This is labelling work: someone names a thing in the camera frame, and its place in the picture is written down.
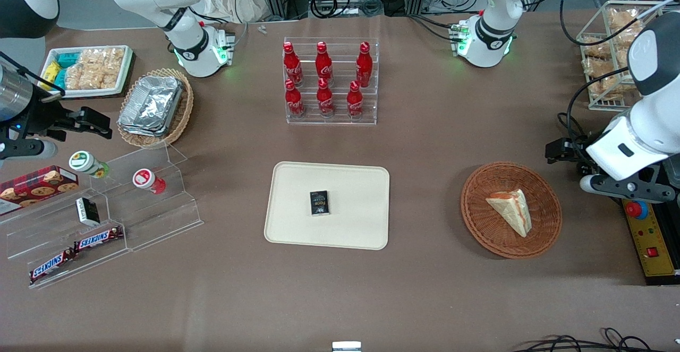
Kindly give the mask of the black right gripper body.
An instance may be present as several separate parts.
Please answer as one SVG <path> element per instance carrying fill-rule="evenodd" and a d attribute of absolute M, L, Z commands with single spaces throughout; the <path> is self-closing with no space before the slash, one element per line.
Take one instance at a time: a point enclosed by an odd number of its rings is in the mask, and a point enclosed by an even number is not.
<path fill-rule="evenodd" d="M 58 142 L 66 141 L 66 124 L 70 120 L 70 110 L 64 108 L 57 100 L 43 102 L 49 96 L 43 89 L 32 93 L 31 103 L 23 112 L 20 120 L 22 129 L 20 137 L 43 136 Z"/>

